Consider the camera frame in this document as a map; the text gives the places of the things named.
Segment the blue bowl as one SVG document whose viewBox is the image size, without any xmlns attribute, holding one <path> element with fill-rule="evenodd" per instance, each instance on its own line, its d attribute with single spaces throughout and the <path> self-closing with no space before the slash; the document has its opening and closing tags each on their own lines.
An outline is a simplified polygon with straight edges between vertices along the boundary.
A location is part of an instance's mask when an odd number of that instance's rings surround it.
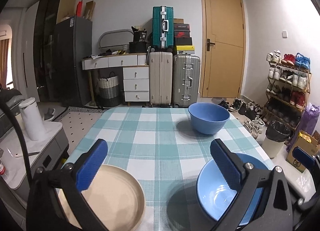
<svg viewBox="0 0 320 231">
<path fill-rule="evenodd" d="M 257 169 L 268 170 L 268 167 L 259 159 L 243 153 L 237 153 L 237 155 L 244 163 L 250 162 Z M 257 188 L 255 190 L 253 199 L 239 226 L 247 225 L 249 221 L 251 221 L 262 192 L 263 188 Z M 196 193 L 204 212 L 215 221 L 220 219 L 237 194 L 235 190 L 228 186 L 213 159 L 207 162 L 200 171 L 197 178 Z"/>
<path fill-rule="evenodd" d="M 231 116 L 222 106 L 206 102 L 191 104 L 188 112 L 192 128 L 205 135 L 215 135 Z"/>
</svg>

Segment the cream plate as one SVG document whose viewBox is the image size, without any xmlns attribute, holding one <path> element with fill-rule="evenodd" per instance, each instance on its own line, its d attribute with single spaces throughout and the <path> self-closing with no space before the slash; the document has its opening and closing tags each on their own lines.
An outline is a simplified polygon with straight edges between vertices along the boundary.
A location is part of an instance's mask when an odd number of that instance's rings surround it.
<svg viewBox="0 0 320 231">
<path fill-rule="evenodd" d="M 144 192 L 127 171 L 102 165 L 88 189 L 81 192 L 108 230 L 136 230 L 145 212 Z"/>
</svg>

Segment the cardboard box on floor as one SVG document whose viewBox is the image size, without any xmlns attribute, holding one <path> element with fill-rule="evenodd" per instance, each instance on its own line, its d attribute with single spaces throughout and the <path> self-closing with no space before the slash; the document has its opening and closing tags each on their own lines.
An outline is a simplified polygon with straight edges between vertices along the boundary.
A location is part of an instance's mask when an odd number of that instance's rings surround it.
<svg viewBox="0 0 320 231">
<path fill-rule="evenodd" d="M 303 173 L 315 165 L 315 156 L 319 153 L 319 142 L 313 136 L 300 130 L 297 139 L 289 151 L 286 161 Z"/>
</svg>

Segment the white bin black bag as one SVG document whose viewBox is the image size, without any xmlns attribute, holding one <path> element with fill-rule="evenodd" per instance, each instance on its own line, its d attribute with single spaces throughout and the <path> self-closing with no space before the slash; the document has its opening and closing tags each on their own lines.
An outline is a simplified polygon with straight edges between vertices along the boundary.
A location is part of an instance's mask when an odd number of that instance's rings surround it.
<svg viewBox="0 0 320 231">
<path fill-rule="evenodd" d="M 286 124 L 278 120 L 272 120 L 265 133 L 265 139 L 261 145 L 263 150 L 270 158 L 274 158 L 285 144 L 294 134 Z"/>
</svg>

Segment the white cylindrical appliance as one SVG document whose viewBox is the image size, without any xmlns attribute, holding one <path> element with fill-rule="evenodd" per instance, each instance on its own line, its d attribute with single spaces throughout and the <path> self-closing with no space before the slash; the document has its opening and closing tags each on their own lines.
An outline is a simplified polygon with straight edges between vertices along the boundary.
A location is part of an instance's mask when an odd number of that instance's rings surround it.
<svg viewBox="0 0 320 231">
<path fill-rule="evenodd" d="M 29 139 L 32 141 L 45 139 L 47 131 L 35 98 L 22 101 L 18 107 Z"/>
</svg>

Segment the plastic bottle red label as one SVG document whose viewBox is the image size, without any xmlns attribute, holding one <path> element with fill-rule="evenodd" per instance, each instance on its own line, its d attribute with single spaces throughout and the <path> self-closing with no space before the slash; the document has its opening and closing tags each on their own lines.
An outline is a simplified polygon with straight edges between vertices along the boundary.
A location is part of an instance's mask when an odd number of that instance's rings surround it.
<svg viewBox="0 0 320 231">
<path fill-rule="evenodd" d="M 0 159 L 2 159 L 3 152 L 4 151 L 0 149 Z M 4 180 L 7 180 L 9 178 L 9 173 L 2 160 L 0 160 L 0 175 Z"/>
</svg>

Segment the shoe rack with shoes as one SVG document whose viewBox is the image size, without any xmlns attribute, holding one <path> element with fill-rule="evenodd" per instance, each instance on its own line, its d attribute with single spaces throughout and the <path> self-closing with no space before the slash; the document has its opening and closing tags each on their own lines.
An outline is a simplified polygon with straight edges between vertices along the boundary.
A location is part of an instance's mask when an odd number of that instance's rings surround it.
<svg viewBox="0 0 320 231">
<path fill-rule="evenodd" d="M 267 120 L 277 119 L 296 130 L 310 95 L 310 58 L 301 53 L 282 56 L 275 50 L 266 55 L 266 61 L 269 65 L 264 105 Z"/>
</svg>

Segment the teal checked tablecloth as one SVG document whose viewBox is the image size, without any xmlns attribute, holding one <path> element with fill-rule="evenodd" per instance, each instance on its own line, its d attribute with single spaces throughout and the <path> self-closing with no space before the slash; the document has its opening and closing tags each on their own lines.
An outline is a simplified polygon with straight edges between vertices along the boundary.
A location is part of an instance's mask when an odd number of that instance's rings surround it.
<svg viewBox="0 0 320 231">
<path fill-rule="evenodd" d="M 187 109 L 109 109 L 85 132 L 69 161 L 97 139 L 108 143 L 105 163 L 129 172 L 144 190 L 139 230 L 212 229 L 214 221 L 197 201 L 196 180 L 211 159 L 213 136 L 193 130 Z"/>
</svg>

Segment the silver suitcase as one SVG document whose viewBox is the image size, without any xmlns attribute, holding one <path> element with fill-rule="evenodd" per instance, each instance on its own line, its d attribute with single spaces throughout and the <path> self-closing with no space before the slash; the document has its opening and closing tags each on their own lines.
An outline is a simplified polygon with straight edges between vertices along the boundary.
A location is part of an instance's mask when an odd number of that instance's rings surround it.
<svg viewBox="0 0 320 231">
<path fill-rule="evenodd" d="M 172 104 L 189 107 L 197 102 L 201 60 L 196 55 L 179 54 L 173 58 Z"/>
</svg>

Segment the black refrigerator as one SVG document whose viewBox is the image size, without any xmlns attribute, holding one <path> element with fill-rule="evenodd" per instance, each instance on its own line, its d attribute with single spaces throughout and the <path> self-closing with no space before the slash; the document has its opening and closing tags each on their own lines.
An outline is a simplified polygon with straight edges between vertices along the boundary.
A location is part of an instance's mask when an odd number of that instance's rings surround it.
<svg viewBox="0 0 320 231">
<path fill-rule="evenodd" d="M 53 82 L 63 106 L 83 107 L 90 99 L 82 60 L 92 54 L 92 22 L 74 16 L 56 24 L 53 41 Z"/>
</svg>

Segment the white drawer desk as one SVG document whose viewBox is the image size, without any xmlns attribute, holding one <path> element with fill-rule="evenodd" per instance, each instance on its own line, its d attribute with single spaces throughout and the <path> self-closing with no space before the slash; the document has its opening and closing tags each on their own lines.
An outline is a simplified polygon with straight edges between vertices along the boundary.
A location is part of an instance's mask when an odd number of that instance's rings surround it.
<svg viewBox="0 0 320 231">
<path fill-rule="evenodd" d="M 82 69 L 122 68 L 125 102 L 149 102 L 149 66 L 146 58 L 146 53 L 90 57 L 82 60 Z"/>
</svg>

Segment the beige suitcase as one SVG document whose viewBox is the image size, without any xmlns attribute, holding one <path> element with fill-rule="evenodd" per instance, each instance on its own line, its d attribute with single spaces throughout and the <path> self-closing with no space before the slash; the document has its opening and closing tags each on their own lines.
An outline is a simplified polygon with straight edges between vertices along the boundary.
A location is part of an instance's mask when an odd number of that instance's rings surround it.
<svg viewBox="0 0 320 231">
<path fill-rule="evenodd" d="M 149 57 L 150 104 L 169 106 L 172 94 L 173 55 L 152 52 Z"/>
</svg>

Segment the wooden door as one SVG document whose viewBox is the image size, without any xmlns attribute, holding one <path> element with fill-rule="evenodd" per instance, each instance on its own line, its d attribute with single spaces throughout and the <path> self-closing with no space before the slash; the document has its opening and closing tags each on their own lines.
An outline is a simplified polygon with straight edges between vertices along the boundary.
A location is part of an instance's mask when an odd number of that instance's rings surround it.
<svg viewBox="0 0 320 231">
<path fill-rule="evenodd" d="M 202 0 L 201 96 L 239 97 L 245 54 L 243 0 Z"/>
</svg>

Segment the stack of shoe boxes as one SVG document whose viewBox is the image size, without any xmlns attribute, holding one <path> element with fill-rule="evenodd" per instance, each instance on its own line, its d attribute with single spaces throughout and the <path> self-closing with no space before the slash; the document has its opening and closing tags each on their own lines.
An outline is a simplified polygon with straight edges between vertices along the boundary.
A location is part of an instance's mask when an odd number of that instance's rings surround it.
<svg viewBox="0 0 320 231">
<path fill-rule="evenodd" d="M 185 23 L 183 19 L 174 18 L 174 51 L 181 55 L 195 53 L 193 39 L 190 36 L 190 24 Z"/>
</svg>

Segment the teal suitcase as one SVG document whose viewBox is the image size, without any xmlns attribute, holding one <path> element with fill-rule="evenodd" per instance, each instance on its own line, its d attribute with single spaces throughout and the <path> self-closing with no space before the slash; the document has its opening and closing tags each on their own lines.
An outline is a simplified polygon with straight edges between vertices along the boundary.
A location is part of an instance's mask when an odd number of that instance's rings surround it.
<svg viewBox="0 0 320 231">
<path fill-rule="evenodd" d="M 156 51 L 172 52 L 174 47 L 174 9 L 154 6 L 152 10 L 152 42 Z"/>
</svg>

